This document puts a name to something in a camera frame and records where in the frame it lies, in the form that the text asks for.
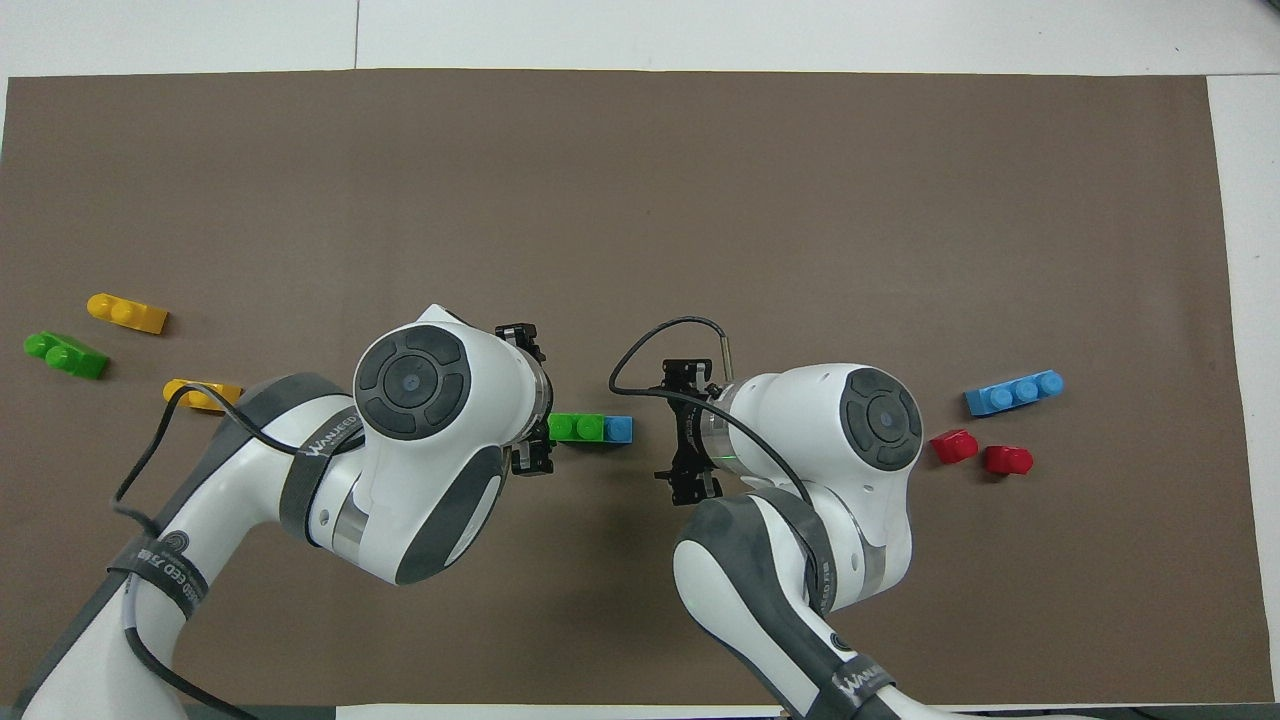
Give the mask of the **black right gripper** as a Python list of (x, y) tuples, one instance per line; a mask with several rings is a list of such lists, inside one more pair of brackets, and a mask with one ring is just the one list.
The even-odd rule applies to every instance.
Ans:
[[(538, 343), (538, 327), (518, 322), (495, 327), (495, 336), (525, 351), (534, 361), (543, 364), (545, 354)], [(709, 498), (719, 498), (723, 489), (714, 477), (716, 465), (709, 460), (701, 441), (701, 404), (716, 397), (712, 380), (714, 364), (709, 357), (667, 357), (662, 363), (663, 379), (657, 386), (676, 398), (676, 465), (669, 470), (654, 471), (653, 477), (669, 487), (673, 506), (691, 506)], [(543, 477), (554, 471), (552, 451), (554, 441), (526, 439), (509, 447), (509, 471), (517, 477)]]

